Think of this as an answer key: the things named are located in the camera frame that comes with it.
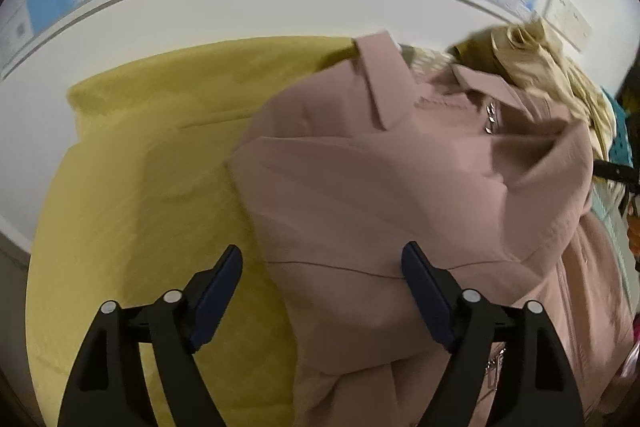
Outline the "pink jacket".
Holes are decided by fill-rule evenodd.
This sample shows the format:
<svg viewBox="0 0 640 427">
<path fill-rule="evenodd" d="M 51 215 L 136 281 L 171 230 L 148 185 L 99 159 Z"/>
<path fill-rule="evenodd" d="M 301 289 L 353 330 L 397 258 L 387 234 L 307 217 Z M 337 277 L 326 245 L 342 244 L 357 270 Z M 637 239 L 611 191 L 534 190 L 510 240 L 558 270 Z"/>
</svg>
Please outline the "pink jacket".
<svg viewBox="0 0 640 427">
<path fill-rule="evenodd" d="M 416 242 L 493 303 L 544 305 L 592 412 L 632 346 L 587 125 L 460 65 L 418 75 L 389 35 L 253 117 L 229 167 L 297 343 L 299 426 L 413 426 L 448 353 L 400 269 Z"/>
</svg>

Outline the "yellow patterned bed blanket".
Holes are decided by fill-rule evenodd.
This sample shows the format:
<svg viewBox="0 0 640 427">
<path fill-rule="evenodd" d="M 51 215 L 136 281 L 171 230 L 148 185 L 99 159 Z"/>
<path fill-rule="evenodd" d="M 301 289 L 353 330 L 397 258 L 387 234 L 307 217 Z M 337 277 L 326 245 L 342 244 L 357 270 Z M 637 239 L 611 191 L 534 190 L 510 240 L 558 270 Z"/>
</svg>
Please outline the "yellow patterned bed blanket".
<svg viewBox="0 0 640 427">
<path fill-rule="evenodd" d="M 243 274 L 195 360 L 230 426 L 292 424 L 296 348 L 227 160 L 274 94 L 355 54 L 349 38 L 278 37 L 194 46 L 71 87 L 78 140 L 50 184 L 32 243 L 26 346 L 47 425 L 106 300 L 146 305 L 212 267 Z"/>
</svg>

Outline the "blue perforated plastic basket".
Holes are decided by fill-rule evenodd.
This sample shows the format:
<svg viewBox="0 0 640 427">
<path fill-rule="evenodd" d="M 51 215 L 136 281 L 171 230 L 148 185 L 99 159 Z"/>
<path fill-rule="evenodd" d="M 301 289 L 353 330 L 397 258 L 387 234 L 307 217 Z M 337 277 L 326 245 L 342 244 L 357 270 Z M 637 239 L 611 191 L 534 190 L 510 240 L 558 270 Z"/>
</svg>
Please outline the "blue perforated plastic basket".
<svg viewBox="0 0 640 427">
<path fill-rule="evenodd" d="M 632 167 L 634 165 L 634 161 L 632 160 L 631 146 L 629 143 L 626 125 L 627 115 L 623 107 L 618 104 L 612 95 L 608 92 L 604 92 L 604 94 L 611 103 L 616 124 L 614 139 L 610 149 L 608 150 L 608 161 L 613 164 Z"/>
</svg>

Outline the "beige crumpled garment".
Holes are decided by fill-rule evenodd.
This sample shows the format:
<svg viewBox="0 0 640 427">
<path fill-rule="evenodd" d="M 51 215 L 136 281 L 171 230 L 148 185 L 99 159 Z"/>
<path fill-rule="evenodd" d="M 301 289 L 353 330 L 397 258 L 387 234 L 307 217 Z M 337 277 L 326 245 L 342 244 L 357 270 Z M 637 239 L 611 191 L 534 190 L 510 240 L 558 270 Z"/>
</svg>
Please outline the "beige crumpled garment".
<svg viewBox="0 0 640 427">
<path fill-rule="evenodd" d="M 499 75 L 528 93 L 564 104 L 588 124 L 594 157 L 608 159 L 617 133 L 612 103 L 564 54 L 560 37 L 544 20 L 476 32 L 451 52 L 466 67 Z"/>
</svg>

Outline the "white wall socket panel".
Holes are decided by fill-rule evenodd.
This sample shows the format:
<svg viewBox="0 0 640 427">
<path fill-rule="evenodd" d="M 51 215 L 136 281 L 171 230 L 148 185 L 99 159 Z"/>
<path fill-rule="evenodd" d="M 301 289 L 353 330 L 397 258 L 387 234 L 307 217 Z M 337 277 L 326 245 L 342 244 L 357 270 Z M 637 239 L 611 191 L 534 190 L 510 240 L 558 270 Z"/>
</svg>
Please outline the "white wall socket panel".
<svg viewBox="0 0 640 427">
<path fill-rule="evenodd" d="M 592 28 L 572 0 L 547 0 L 544 19 L 577 51 L 585 49 Z"/>
</svg>

